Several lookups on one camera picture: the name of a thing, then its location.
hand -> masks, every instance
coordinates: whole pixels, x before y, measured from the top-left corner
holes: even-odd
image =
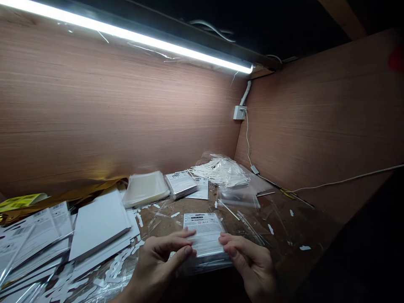
[[[268,249],[243,237],[225,233],[220,233],[219,242],[224,245],[224,251],[243,277],[245,291],[252,303],[280,302],[275,269]],[[251,260],[251,265],[242,254]]]
[[[127,287],[110,303],[157,302],[174,276],[175,271],[185,260],[196,256],[192,241],[187,237],[196,231],[188,228],[166,237],[150,237],[140,248],[139,259]],[[170,252],[175,255],[168,259]]]

wooden panel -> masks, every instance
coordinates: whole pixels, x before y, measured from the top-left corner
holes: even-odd
[[[164,62],[97,32],[80,38],[55,21],[0,26],[4,195],[174,172],[206,149],[234,156],[240,122],[232,116],[245,79]]]
[[[367,36],[365,28],[346,0],[318,0],[318,2],[352,40]]]
[[[264,177],[294,190],[403,162],[404,77],[387,66],[395,39],[382,32],[253,80],[246,101],[251,160]],[[235,159],[249,167],[245,135],[246,121]],[[299,194],[345,223],[389,175]]]

yellow label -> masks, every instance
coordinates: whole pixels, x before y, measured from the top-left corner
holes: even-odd
[[[15,197],[15,198],[5,200],[4,202],[0,203],[0,212],[5,212],[8,210],[13,210],[13,209],[29,206],[40,195],[43,195],[43,194],[32,194],[32,195]]]

product package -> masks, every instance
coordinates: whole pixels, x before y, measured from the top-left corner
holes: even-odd
[[[186,171],[165,175],[165,179],[174,200],[188,196],[198,190],[198,184]]]
[[[169,195],[170,190],[160,171],[144,175],[131,175],[122,203],[128,209],[156,202]]]
[[[198,184],[198,190],[186,196],[190,199],[209,200],[209,180],[208,178],[192,177]]]
[[[179,276],[191,276],[232,266],[229,255],[219,243],[221,232],[226,232],[215,213],[184,214],[184,228],[195,229],[197,233],[189,239],[197,256],[189,258],[178,270]]]

white cable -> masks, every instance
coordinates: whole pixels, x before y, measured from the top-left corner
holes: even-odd
[[[251,159],[250,159],[250,143],[248,142],[248,114],[247,114],[247,109],[244,109],[244,110],[245,110],[245,117],[247,118],[247,131],[245,132],[245,138],[247,139],[247,145],[248,145],[247,157],[248,157],[248,161],[250,162],[250,165],[252,166],[253,164],[251,163]]]
[[[278,59],[279,60],[279,62],[281,63],[281,64],[283,64],[283,62],[282,62],[282,60],[278,57],[278,56],[276,56],[276,55],[266,55],[267,57],[273,57],[273,58],[276,58],[276,59]]]
[[[219,36],[221,36],[224,40],[227,40],[229,42],[236,42],[235,40],[231,40],[228,37],[226,37],[225,35],[222,34],[222,32],[220,30],[218,30],[216,27],[214,27],[212,24],[210,24],[209,22],[206,22],[204,20],[192,20],[190,22],[188,22],[189,24],[202,24],[205,25],[207,27],[210,27],[211,29],[213,29]]]
[[[240,106],[243,106],[243,105],[244,105],[245,99],[247,98],[247,95],[248,95],[248,93],[250,92],[250,88],[251,88],[251,80],[249,80],[249,81],[247,82],[247,88],[246,88],[246,90],[245,90],[245,92],[244,92],[243,97],[241,98]]]
[[[374,175],[374,174],[377,174],[377,173],[382,173],[382,172],[389,171],[389,170],[393,170],[393,169],[400,168],[400,167],[404,167],[404,164],[392,166],[392,167],[385,168],[385,169],[382,169],[382,170],[377,170],[377,171],[374,171],[374,172],[371,172],[371,173],[366,173],[366,174],[363,174],[363,175],[359,175],[359,176],[352,177],[352,178],[349,178],[349,179],[346,179],[346,180],[342,180],[342,181],[338,181],[338,182],[332,182],[332,183],[322,184],[322,185],[315,186],[315,187],[302,187],[302,188],[300,188],[300,189],[296,189],[296,190],[294,190],[294,191],[287,191],[287,192],[296,192],[296,191],[299,191],[299,190],[302,190],[302,189],[315,189],[315,188],[323,187],[323,186],[326,186],[326,185],[340,184],[340,183],[347,182],[347,181],[350,181],[350,180],[354,180],[354,179],[366,177],[366,176],[369,176],[369,175]]]
[[[267,178],[264,178],[263,176],[261,176],[260,174],[257,174],[257,176],[258,177],[260,177],[260,178],[262,178],[262,179],[264,179],[264,180],[267,180],[268,182],[270,182],[271,183],[271,181],[269,181]]]

